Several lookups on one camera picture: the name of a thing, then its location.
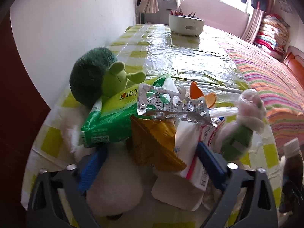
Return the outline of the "white fluffy slipper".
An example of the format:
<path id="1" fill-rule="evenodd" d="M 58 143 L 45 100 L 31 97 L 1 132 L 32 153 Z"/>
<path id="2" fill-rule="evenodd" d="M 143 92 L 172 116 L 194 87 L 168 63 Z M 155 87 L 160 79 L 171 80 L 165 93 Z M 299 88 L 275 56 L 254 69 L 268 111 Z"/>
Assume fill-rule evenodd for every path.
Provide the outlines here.
<path id="1" fill-rule="evenodd" d="M 140 171 L 123 142 L 108 147 L 108 156 L 87 191 L 87 204 L 97 217 L 134 209 L 144 193 Z"/>

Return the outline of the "clear plastic bag green contents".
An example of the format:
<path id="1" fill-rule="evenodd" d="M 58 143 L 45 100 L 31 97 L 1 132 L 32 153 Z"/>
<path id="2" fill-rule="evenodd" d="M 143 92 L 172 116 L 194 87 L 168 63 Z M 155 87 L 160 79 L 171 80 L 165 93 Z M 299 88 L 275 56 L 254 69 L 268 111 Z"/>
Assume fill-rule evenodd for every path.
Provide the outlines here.
<path id="1" fill-rule="evenodd" d="M 212 150 L 227 161 L 239 160 L 250 149 L 253 133 L 263 133 L 265 116 L 266 108 L 258 91 L 246 89 L 239 97 L 236 119 L 219 129 Z"/>

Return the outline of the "white red medicine box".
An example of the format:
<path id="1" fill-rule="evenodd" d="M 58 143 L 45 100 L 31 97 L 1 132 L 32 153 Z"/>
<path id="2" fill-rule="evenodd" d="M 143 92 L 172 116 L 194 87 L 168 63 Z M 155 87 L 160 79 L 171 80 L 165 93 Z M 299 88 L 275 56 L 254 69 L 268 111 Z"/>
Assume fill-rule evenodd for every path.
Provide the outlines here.
<path id="1" fill-rule="evenodd" d="M 194 187 L 205 191 L 209 176 L 199 155 L 205 147 L 213 148 L 217 132 L 225 124 L 224 117 L 215 117 L 214 125 L 200 125 L 180 121 L 175 135 L 174 151 L 179 159 L 186 163 L 186 168 L 178 172 L 178 176 L 189 181 Z"/>

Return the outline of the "green tissue pack wrapper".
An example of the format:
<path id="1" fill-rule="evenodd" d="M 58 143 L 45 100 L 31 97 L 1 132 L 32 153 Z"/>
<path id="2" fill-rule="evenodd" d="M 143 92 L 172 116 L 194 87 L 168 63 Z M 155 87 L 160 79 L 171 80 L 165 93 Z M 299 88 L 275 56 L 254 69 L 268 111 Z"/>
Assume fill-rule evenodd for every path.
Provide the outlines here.
<path id="1" fill-rule="evenodd" d="M 81 143 L 86 148 L 96 143 L 115 143 L 131 136 L 130 116 L 137 115 L 138 85 L 113 97 L 97 100 L 80 129 Z"/>

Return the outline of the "yellow snack wrapper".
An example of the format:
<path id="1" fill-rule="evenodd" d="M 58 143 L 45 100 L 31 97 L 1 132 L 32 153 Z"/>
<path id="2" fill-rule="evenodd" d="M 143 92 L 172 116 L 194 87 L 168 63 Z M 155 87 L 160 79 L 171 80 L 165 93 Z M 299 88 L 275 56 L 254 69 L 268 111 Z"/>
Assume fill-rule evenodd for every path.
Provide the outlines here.
<path id="1" fill-rule="evenodd" d="M 138 166 L 154 166 L 158 171 L 178 172 L 186 163 L 176 155 L 176 128 L 171 120 L 147 120 L 130 117 L 132 148 L 130 154 Z"/>

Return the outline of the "brown medicine bottle white cap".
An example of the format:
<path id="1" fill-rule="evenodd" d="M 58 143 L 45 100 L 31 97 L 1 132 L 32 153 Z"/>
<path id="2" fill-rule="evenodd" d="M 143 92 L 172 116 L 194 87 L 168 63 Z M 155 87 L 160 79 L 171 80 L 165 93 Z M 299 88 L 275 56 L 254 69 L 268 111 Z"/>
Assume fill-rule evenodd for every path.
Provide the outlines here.
<path id="1" fill-rule="evenodd" d="M 281 158 L 282 192 L 279 206 L 280 213 L 292 211 L 301 200 L 300 194 L 303 180 L 303 158 L 298 138 L 294 138 L 283 146 L 284 156 Z"/>

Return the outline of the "orange peel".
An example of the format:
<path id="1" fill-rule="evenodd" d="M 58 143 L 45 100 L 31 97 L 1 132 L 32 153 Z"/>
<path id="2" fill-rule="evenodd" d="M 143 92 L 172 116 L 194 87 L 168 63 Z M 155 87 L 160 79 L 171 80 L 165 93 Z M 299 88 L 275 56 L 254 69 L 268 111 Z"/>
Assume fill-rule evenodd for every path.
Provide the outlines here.
<path id="1" fill-rule="evenodd" d="M 201 97 L 205 98 L 205 102 L 208 108 L 212 108 L 217 100 L 217 96 L 215 93 L 210 92 L 208 94 L 204 94 L 202 90 L 197 86 L 197 82 L 192 81 L 190 85 L 190 98 L 198 99 Z"/>

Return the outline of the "silver pill blister pack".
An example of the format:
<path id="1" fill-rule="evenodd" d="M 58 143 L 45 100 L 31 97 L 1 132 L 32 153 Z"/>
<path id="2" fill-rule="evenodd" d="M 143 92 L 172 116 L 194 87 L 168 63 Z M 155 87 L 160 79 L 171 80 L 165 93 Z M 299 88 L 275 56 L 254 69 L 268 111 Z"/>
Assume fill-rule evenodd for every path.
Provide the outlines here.
<path id="1" fill-rule="evenodd" d="M 142 83 L 138 87 L 137 114 L 153 120 L 177 119 L 216 126 L 204 97 L 190 99 L 181 93 Z"/>

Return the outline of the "green broccoli plush toy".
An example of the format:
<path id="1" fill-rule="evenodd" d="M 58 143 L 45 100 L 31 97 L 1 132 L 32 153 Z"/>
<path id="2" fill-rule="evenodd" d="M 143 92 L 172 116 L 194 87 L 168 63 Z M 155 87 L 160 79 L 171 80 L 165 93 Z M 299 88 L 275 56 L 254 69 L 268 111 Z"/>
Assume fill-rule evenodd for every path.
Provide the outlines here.
<path id="1" fill-rule="evenodd" d="M 134 84 L 143 83 L 142 71 L 127 73 L 125 63 L 106 47 L 96 47 L 82 55 L 70 74 L 70 89 L 74 98 L 92 107 L 101 98 L 110 98 Z"/>

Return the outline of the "white flat paper card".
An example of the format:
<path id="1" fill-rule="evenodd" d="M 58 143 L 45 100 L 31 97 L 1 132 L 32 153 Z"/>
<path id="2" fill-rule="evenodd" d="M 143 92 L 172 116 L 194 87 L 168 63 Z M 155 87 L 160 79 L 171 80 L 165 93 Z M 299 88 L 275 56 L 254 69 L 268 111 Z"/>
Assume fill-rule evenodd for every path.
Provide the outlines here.
<path id="1" fill-rule="evenodd" d="M 202 203 L 204 191 L 176 174 L 160 172 L 151 194 L 156 200 L 165 204 L 195 211 Z"/>

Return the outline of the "striped bed sheet mattress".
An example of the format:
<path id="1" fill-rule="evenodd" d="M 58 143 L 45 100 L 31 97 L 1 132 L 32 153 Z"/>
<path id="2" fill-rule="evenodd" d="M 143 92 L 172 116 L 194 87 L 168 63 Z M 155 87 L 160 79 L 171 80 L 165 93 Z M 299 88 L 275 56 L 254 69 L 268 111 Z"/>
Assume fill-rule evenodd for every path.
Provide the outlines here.
<path id="1" fill-rule="evenodd" d="M 287 67 L 261 49 L 238 39 L 217 41 L 267 110 L 277 150 L 293 138 L 303 144 L 303 88 Z"/>

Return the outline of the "red wooden headboard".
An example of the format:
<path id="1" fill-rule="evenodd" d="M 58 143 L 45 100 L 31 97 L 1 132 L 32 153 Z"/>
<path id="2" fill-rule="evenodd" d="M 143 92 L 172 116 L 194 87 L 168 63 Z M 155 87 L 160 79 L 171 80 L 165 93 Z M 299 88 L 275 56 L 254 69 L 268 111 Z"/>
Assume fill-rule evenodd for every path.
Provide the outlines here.
<path id="1" fill-rule="evenodd" d="M 294 46 L 289 46 L 284 56 L 283 63 L 289 71 L 295 76 L 301 87 L 304 86 L 304 54 Z"/>

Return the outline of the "pink curtain right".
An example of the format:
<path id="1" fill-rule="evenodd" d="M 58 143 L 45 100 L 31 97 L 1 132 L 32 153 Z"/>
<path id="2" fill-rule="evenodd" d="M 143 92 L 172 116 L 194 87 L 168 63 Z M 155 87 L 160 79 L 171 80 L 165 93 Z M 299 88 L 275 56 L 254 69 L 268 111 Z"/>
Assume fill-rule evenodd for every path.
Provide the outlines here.
<path id="1" fill-rule="evenodd" d="M 264 12 L 258 9 L 254 9 L 253 12 L 250 14 L 247 26 L 241 36 L 244 41 L 248 43 L 254 42 L 260 29 L 263 15 Z"/>

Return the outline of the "stack of folded quilts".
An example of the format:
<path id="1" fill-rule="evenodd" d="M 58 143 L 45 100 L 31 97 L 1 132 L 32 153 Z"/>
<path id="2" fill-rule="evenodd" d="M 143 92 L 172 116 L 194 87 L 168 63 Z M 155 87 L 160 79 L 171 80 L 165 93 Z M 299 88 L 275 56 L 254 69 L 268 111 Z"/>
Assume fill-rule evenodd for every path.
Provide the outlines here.
<path id="1" fill-rule="evenodd" d="M 280 15 L 267 14 L 262 18 L 253 43 L 268 55 L 281 61 L 289 39 L 289 27 Z"/>

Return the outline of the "white pen holder box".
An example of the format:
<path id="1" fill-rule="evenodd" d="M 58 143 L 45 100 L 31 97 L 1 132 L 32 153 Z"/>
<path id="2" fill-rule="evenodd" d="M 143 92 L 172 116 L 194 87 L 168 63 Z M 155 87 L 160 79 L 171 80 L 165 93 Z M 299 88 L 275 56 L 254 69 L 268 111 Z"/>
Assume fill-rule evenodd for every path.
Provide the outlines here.
<path id="1" fill-rule="evenodd" d="M 184 36 L 199 36 L 205 21 L 196 17 L 169 15 L 169 28 L 172 32 Z"/>

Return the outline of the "white cabinet under window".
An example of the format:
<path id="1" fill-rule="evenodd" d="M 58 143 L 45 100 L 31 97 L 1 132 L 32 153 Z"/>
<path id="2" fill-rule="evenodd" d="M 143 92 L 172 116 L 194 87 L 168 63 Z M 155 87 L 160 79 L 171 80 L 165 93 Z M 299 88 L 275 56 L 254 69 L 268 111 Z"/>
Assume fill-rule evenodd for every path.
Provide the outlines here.
<path id="1" fill-rule="evenodd" d="M 143 24 L 169 24 L 171 10 L 177 10 L 183 0 L 157 0 L 159 11 L 156 13 L 141 14 Z"/>

